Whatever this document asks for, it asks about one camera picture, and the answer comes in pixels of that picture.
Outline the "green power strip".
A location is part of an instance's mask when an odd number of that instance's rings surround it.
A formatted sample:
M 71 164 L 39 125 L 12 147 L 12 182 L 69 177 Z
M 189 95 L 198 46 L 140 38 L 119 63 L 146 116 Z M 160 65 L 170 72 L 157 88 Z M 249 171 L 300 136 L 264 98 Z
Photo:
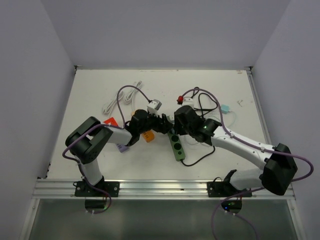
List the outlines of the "green power strip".
M 168 132 L 167 135 L 169 138 L 169 142 L 170 142 L 175 160 L 177 162 L 184 161 L 186 158 L 186 154 L 179 136 L 172 132 Z

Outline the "teal charger plug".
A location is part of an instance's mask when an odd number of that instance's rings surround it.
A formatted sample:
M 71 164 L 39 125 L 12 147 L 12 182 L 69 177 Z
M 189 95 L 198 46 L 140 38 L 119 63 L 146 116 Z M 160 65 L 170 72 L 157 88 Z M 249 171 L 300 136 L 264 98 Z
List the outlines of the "teal charger plug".
M 220 109 L 221 109 L 221 112 L 222 112 L 223 114 L 228 114 L 228 113 L 231 112 L 230 107 L 229 107 L 228 105 L 225 105 L 225 104 L 222 104 L 222 105 L 220 106 Z

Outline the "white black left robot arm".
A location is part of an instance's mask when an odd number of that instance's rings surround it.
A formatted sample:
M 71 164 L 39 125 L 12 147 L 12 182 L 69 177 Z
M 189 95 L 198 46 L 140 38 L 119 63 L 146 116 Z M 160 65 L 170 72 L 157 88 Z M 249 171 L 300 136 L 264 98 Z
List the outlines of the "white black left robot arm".
M 65 145 L 87 181 L 87 192 L 96 197 L 104 190 L 104 176 L 97 158 L 107 143 L 130 147 L 147 131 L 167 134 L 173 127 L 174 117 L 164 113 L 155 115 L 143 109 L 136 110 L 124 127 L 102 123 L 91 116 L 66 138 Z

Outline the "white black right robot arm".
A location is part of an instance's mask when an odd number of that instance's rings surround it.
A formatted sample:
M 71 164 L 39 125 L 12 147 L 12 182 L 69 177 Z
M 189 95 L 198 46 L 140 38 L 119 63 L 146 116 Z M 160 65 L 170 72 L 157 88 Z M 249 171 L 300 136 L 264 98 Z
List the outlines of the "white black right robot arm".
M 200 117 L 188 105 L 174 112 L 174 130 L 179 135 L 189 135 L 199 143 L 232 152 L 255 165 L 255 169 L 231 170 L 223 181 L 216 185 L 226 196 L 232 197 L 252 188 L 264 188 L 282 196 L 298 170 L 286 145 L 280 143 L 273 146 L 236 135 L 223 123 Z

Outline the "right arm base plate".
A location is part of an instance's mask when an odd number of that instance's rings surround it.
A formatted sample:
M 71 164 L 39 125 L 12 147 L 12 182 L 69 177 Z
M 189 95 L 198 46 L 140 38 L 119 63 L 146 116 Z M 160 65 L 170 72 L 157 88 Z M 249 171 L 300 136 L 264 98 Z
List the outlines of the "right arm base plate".
M 251 192 L 244 190 L 237 190 L 230 183 L 223 181 L 209 181 L 206 183 L 207 194 L 210 198 L 226 198 L 236 194 L 240 197 L 252 197 Z

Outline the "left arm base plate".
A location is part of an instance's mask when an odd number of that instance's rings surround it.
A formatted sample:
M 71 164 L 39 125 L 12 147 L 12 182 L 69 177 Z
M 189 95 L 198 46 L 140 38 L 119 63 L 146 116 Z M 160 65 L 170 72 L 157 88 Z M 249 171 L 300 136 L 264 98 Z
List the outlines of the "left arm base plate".
M 84 180 L 75 181 L 72 184 L 75 187 L 74 195 L 76 197 L 118 197 L 120 183 L 118 181 L 103 181 L 96 186 L 89 186 Z

